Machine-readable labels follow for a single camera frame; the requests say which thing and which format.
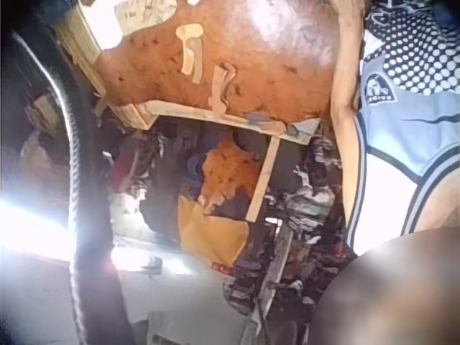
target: wooden frame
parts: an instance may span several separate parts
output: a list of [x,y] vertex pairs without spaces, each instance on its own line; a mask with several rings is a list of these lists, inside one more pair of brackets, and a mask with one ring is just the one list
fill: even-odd
[[[55,26],[55,31],[59,42],[72,56],[74,63],[80,67],[101,96],[101,102],[96,107],[97,109],[95,109],[98,113],[101,113],[100,108],[104,105],[106,91],[100,76],[92,67],[101,53],[101,48],[98,46],[91,28],[83,16],[80,3],[66,15],[66,18],[61,23]],[[128,104],[126,106],[113,106],[109,104],[109,106],[125,126],[141,130],[149,129],[158,116],[175,116],[186,119],[212,121],[270,135],[272,137],[270,146],[247,213],[247,221],[256,221],[258,217],[267,185],[270,181],[280,140],[284,139],[307,145],[312,136],[312,133],[299,132],[297,136],[291,136],[286,132],[280,132],[280,127],[276,126],[280,121],[267,121],[259,125],[238,116],[217,114],[207,109],[198,109],[164,101],[148,101],[142,104]],[[316,128],[319,119],[311,119],[308,122],[312,124],[311,128]]]

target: jersey logo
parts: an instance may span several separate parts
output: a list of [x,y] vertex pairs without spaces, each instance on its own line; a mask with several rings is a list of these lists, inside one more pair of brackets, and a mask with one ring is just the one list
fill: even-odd
[[396,96],[390,87],[390,84],[377,73],[371,74],[366,81],[366,88],[364,90],[367,105],[395,102]]

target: polka dot pattern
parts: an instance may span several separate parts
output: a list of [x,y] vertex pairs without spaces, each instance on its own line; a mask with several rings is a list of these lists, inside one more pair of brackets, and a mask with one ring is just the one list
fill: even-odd
[[426,96],[460,93],[460,34],[440,27],[432,7],[375,9],[366,28],[384,44],[364,61],[384,55],[383,71],[401,89]]

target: wooden board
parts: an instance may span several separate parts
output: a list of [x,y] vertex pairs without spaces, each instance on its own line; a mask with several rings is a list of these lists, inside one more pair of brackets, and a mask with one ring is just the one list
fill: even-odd
[[272,137],[267,154],[265,155],[265,161],[262,166],[262,171],[260,172],[259,180],[257,181],[256,190],[252,196],[251,204],[249,205],[249,209],[247,211],[247,221],[255,222],[257,220],[260,206],[264,200],[268,182],[270,181],[270,176],[272,175],[278,147],[280,147],[280,138]]
[[[219,115],[211,110],[193,108],[191,106],[183,106],[176,103],[163,101],[148,101],[136,106],[137,110],[143,114],[144,112],[151,115],[166,115],[174,117],[183,117],[185,119],[196,119],[202,121],[212,121],[218,124],[226,124],[233,127],[251,129],[261,134],[267,134],[279,137],[281,139],[296,142],[298,144],[307,145],[310,142],[311,134],[300,133],[297,137],[292,137],[288,134],[279,134],[265,129],[257,124],[251,124],[248,120],[232,115]],[[314,128],[318,126],[318,119],[308,120],[312,122]]]
[[[276,291],[267,288],[267,283],[280,282],[282,272],[285,269],[286,262],[288,260],[289,251],[293,242],[294,231],[289,229],[289,226],[283,224],[281,226],[280,233],[277,238],[275,245],[275,259],[270,264],[267,274],[265,275],[262,287],[259,293],[260,306],[262,308],[262,315],[267,317],[268,312],[272,306],[273,298]],[[241,338],[240,345],[252,345],[256,344],[257,336],[262,329],[262,324],[259,317],[257,308],[252,311],[249,317],[249,322],[244,327],[243,336]]]
[[[135,16],[144,13],[138,1],[130,4]],[[163,15],[161,8],[156,14]],[[198,85],[182,73],[183,43],[175,34],[193,23],[204,30]],[[122,27],[131,32],[132,25]],[[319,117],[327,108],[339,32],[336,15],[324,1],[201,0],[192,6],[178,0],[165,22],[150,27],[143,22],[139,28],[104,50],[94,64],[113,104],[161,100],[211,109],[214,68],[229,63],[236,77],[226,92],[228,114],[259,113],[295,123]]]
[[[101,53],[101,48],[91,34],[88,23],[83,17],[80,4],[69,11],[64,20],[54,27],[59,43],[72,56],[74,63],[80,67],[83,74],[91,82],[99,95],[105,96],[106,89],[99,74],[92,64]],[[145,114],[142,117],[132,105],[113,106],[112,111],[127,127],[149,129],[157,116]]]

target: clothing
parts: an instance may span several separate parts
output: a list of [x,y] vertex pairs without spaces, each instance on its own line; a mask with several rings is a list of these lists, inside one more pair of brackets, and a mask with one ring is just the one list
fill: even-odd
[[366,19],[347,235],[357,254],[413,232],[431,191],[460,163],[460,34],[432,6],[395,2]]
[[199,203],[182,195],[178,199],[178,228],[185,251],[226,266],[233,265],[249,234],[245,221],[207,216]]

